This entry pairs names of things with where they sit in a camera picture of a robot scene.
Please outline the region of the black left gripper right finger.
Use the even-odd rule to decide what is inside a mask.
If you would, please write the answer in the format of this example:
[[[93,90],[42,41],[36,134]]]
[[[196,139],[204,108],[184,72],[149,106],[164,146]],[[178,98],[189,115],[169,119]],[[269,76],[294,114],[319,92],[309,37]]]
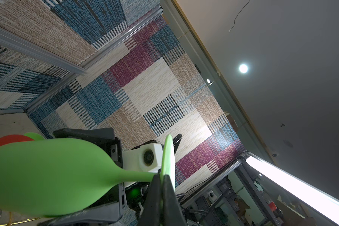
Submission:
[[[164,175],[162,185],[163,199],[163,225],[164,226],[187,226],[182,210],[169,175]]]

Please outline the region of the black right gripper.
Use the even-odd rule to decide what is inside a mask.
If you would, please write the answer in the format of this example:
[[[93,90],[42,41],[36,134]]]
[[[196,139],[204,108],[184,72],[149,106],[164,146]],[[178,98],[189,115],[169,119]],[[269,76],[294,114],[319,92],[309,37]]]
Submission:
[[[73,214],[53,218],[38,226],[105,226],[118,222],[122,217],[122,210],[126,206],[124,183],[118,182],[120,174],[117,168],[123,169],[121,141],[115,137],[113,128],[95,130],[81,130],[64,128],[53,132],[55,138],[76,138],[93,143],[102,148],[117,166],[111,167],[110,179],[116,184],[106,192],[97,202],[97,207],[79,211]]]

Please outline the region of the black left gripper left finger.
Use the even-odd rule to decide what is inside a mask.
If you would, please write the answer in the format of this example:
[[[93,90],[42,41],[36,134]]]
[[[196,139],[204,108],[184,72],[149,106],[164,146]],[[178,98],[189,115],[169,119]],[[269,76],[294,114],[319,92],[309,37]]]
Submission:
[[[160,226],[161,225],[161,181],[156,174],[148,188],[148,194],[142,215],[138,221],[138,226]]]

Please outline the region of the green wine glass back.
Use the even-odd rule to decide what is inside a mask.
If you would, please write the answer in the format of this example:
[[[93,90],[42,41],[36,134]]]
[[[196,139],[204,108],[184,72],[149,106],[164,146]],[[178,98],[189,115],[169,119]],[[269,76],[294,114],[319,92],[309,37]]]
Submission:
[[[81,211],[115,184],[116,165],[99,146],[76,138],[10,143],[0,147],[0,209],[54,217]],[[118,182],[129,171],[117,168]]]

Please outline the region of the green wine glass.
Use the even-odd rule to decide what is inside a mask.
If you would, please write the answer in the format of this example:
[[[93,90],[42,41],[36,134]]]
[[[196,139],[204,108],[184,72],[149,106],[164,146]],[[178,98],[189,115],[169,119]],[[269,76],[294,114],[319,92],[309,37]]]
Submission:
[[[0,147],[0,209],[54,217],[81,211],[115,184],[116,165],[99,146],[76,138],[10,143]],[[117,168],[118,182],[129,171]]]
[[[29,137],[34,141],[45,140],[45,138],[42,135],[35,132],[27,132],[24,134],[24,136]]]

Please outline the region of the green wine glass front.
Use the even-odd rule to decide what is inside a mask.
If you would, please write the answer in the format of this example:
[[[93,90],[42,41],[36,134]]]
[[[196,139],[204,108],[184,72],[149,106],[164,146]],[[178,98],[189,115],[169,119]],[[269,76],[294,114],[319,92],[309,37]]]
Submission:
[[[35,132],[27,132],[24,134],[24,136],[29,137],[34,141],[45,140],[45,138],[42,135]]]

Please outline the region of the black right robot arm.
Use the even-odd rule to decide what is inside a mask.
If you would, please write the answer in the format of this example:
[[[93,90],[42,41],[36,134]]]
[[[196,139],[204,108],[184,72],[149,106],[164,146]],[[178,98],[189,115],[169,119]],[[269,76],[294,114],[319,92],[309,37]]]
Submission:
[[[114,129],[104,128],[93,131],[79,129],[60,129],[54,131],[56,138],[78,138],[92,142],[102,148],[115,163],[139,171],[139,163],[159,164],[163,156],[163,145],[150,140],[134,147],[132,154],[122,151],[121,141],[115,136]],[[41,222],[42,226],[107,226],[116,223],[124,214],[125,207],[135,211],[136,219],[140,218],[148,194],[148,182],[130,182],[119,184],[107,192],[77,215]]]

